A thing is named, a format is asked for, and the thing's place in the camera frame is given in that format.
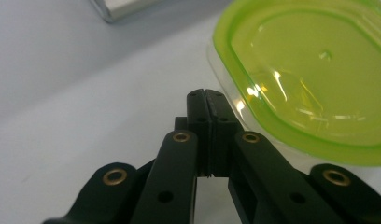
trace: lime green plastic lid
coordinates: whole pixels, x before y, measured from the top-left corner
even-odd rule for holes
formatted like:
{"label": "lime green plastic lid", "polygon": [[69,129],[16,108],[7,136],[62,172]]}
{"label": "lime green plastic lid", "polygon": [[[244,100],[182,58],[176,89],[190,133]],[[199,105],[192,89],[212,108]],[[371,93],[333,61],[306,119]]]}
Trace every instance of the lime green plastic lid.
{"label": "lime green plastic lid", "polygon": [[274,138],[323,159],[381,165],[381,2],[236,0],[213,39]]}

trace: tabletop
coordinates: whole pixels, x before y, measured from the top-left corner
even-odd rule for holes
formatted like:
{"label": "tabletop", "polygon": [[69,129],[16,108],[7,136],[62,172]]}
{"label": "tabletop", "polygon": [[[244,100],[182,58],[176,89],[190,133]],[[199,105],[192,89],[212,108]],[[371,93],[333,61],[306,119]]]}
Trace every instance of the tabletop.
{"label": "tabletop", "polygon": [[[105,23],[87,0],[0,0],[0,224],[66,214],[100,167],[154,159],[186,95],[221,91],[206,48],[230,0],[167,0]],[[381,168],[360,168],[381,193]],[[199,178],[195,223],[240,223]]]}

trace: plastic container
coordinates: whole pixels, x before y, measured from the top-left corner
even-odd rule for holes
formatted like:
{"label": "plastic container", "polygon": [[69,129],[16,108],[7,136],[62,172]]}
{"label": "plastic container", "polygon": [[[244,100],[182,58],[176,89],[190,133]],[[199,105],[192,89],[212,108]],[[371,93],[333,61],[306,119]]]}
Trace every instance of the plastic container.
{"label": "plastic container", "polygon": [[245,127],[292,163],[381,166],[379,1],[236,0],[208,55]]}

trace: white table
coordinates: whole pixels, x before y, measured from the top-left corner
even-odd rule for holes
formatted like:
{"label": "white table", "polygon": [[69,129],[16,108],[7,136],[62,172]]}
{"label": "white table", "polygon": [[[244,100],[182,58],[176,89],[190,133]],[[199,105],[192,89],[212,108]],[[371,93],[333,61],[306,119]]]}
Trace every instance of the white table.
{"label": "white table", "polygon": [[[107,24],[86,0],[0,0],[0,224],[61,217],[98,168],[154,159],[187,93],[220,91],[206,46],[230,2]],[[198,180],[195,223],[240,222],[226,185]]]}

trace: food container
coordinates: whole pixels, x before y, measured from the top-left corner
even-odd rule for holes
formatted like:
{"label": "food container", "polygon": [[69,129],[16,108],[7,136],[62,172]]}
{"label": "food container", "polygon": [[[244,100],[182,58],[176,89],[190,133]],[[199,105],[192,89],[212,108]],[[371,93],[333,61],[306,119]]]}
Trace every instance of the food container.
{"label": "food container", "polygon": [[381,2],[236,0],[208,57],[245,128],[291,163],[381,166]]}

